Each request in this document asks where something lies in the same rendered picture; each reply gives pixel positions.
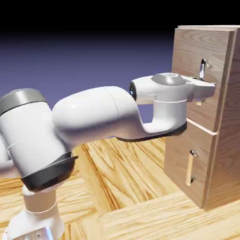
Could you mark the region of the light wood cabinet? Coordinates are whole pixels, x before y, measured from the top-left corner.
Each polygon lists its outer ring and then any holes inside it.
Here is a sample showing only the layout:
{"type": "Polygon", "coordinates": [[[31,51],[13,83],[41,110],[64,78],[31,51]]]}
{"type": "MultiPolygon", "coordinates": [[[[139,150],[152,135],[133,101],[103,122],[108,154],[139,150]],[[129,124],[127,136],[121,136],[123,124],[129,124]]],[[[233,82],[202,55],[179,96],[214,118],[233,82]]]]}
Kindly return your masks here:
{"type": "MultiPolygon", "coordinates": [[[[178,28],[236,31],[210,174],[205,185],[206,197],[202,209],[210,210],[240,199],[240,25],[179,26],[178,28]]],[[[189,118],[187,122],[208,130],[189,118]]]]}

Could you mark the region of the small wooden cabinet door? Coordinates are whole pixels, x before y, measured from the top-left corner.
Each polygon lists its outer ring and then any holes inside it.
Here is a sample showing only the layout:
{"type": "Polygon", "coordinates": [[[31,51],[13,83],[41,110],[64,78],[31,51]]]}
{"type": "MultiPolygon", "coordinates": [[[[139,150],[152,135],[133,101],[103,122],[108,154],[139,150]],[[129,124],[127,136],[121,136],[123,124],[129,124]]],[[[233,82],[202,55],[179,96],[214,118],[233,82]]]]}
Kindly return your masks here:
{"type": "Polygon", "coordinates": [[[203,207],[206,197],[206,183],[210,174],[212,153],[216,132],[187,123],[187,129],[179,136],[167,137],[165,142],[164,172],[198,207],[203,207]],[[194,163],[195,180],[190,186],[185,184],[189,151],[198,157],[194,163]]]}

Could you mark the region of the large wooden cabinet door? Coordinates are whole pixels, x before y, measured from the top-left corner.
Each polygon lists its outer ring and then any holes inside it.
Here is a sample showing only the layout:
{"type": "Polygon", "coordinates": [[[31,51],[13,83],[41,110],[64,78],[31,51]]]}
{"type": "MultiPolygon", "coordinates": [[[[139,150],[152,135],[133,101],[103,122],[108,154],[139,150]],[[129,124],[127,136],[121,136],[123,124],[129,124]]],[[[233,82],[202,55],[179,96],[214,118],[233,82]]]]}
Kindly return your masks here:
{"type": "Polygon", "coordinates": [[[204,80],[216,84],[214,95],[200,105],[195,101],[188,103],[187,117],[211,132],[218,130],[235,36],[236,31],[229,29],[175,30],[172,71],[199,78],[201,61],[205,59],[210,65],[205,68],[204,80]]]}

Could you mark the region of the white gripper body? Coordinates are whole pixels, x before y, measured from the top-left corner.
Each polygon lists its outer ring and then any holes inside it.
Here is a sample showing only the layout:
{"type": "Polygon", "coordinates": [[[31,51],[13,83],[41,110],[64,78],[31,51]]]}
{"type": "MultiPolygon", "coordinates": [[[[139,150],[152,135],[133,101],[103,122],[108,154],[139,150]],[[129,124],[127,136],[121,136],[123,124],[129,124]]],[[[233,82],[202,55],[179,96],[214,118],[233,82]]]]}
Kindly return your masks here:
{"type": "Polygon", "coordinates": [[[192,99],[196,102],[203,101],[214,95],[216,84],[193,79],[194,83],[192,99]]]}

